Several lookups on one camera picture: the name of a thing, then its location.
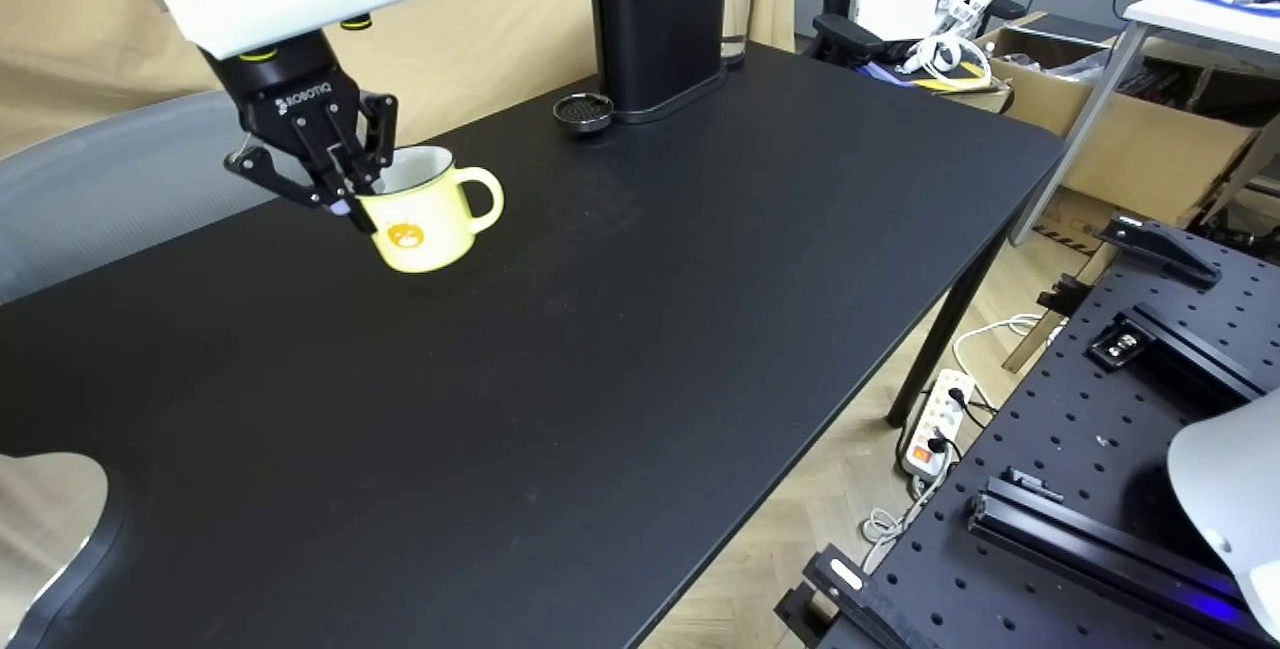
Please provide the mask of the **black clamp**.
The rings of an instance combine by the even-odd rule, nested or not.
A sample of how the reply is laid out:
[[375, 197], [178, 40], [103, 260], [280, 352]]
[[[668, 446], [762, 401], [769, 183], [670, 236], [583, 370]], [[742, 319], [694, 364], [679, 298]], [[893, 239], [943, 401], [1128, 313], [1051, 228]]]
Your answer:
[[1115, 212], [1092, 236], [1103, 244], [1112, 244], [1121, 252], [1155, 262], [1165, 274], [1175, 276], [1199, 291], [1215, 288], [1221, 282], [1221, 271], [1208, 260], [1188, 248], [1187, 239], [1179, 238], [1155, 221], [1146, 221]]
[[941, 649], [833, 545], [808, 561], [774, 614], [806, 649]]

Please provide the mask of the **white power strip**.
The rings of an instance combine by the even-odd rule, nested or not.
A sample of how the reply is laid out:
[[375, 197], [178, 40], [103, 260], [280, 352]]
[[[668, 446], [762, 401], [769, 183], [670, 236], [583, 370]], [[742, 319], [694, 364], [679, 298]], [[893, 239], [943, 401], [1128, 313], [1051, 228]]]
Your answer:
[[951, 442], [968, 417], [969, 399], [975, 388], [972, 375], [943, 367], [899, 452], [899, 467], [908, 476], [932, 483], [948, 466]]

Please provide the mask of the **cardboard box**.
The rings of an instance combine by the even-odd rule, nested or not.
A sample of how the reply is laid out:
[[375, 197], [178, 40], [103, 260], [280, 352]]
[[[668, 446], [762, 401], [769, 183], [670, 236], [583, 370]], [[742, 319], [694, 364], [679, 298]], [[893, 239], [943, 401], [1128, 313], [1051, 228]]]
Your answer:
[[[1037, 14], [978, 38], [1010, 90], [1005, 115], [1073, 131], [1114, 40]], [[1115, 212], [1185, 228], [1219, 210], [1280, 131], [1280, 67], [1234, 47], [1156, 35], [1105, 102], [1032, 229], [1091, 253]]]

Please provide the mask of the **round black drip tray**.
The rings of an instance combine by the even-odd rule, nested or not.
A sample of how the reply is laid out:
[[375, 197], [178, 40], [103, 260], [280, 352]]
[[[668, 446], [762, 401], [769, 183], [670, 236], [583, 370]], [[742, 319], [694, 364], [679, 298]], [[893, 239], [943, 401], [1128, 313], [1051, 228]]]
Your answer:
[[579, 92], [558, 99], [552, 116], [571, 137], [593, 137], [612, 124], [614, 102], [603, 93]]

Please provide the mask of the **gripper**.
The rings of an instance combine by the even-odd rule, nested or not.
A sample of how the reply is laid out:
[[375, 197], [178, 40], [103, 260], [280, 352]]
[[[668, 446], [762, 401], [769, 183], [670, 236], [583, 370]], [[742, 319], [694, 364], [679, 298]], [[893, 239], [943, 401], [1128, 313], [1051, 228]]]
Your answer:
[[396, 151], [399, 101], [390, 93], [362, 92], [340, 67], [321, 29], [251, 49], [247, 55], [201, 55], [234, 102], [242, 146], [223, 160], [227, 172], [276, 197], [335, 216], [349, 216], [346, 198], [332, 198], [276, 170], [262, 140], [303, 163], [325, 163], [337, 154], [356, 195], [372, 195]]

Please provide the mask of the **white table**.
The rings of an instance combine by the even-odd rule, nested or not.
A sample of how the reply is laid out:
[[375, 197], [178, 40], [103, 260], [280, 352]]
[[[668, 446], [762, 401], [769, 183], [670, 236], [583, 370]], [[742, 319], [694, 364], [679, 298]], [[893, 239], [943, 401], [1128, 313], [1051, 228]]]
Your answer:
[[1102, 76], [1096, 81], [1076, 120], [1065, 137], [1065, 151], [1053, 172], [1029, 198], [1009, 229], [1011, 244], [1023, 244], [1036, 220], [1053, 198], [1068, 172], [1083, 152], [1094, 125], [1126, 72], [1138, 60], [1143, 44], [1157, 31], [1172, 31], [1192, 38], [1206, 38], [1226, 46], [1254, 49], [1280, 58], [1280, 8], [1261, 15], [1253, 8], [1224, 5], [1217, 0], [1140, 0], [1120, 12], [1123, 29], [1110, 49]]

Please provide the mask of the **yellow mug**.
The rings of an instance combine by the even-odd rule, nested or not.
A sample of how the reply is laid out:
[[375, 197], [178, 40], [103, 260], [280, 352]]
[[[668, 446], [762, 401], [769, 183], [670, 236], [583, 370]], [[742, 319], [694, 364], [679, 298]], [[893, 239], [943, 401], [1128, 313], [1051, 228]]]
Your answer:
[[426, 274], [465, 256], [500, 219], [506, 195], [484, 166], [458, 166], [448, 148], [411, 146], [392, 154], [371, 195], [348, 204], [389, 269]]

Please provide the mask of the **black coffee machine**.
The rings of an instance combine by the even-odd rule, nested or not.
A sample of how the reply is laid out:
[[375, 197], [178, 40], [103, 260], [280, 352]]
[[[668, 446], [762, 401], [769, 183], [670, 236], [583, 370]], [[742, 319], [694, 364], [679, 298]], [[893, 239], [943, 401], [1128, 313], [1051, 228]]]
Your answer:
[[591, 15], [613, 124], [659, 122], [724, 84], [724, 0], [591, 0]]

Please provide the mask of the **grey mesh office chair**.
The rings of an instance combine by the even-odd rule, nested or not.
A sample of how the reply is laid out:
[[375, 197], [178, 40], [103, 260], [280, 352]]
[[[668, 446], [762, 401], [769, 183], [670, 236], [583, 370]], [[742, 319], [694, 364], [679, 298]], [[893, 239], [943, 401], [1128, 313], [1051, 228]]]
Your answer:
[[120, 113], [0, 160], [0, 303], [268, 202], [223, 166], [230, 99]]

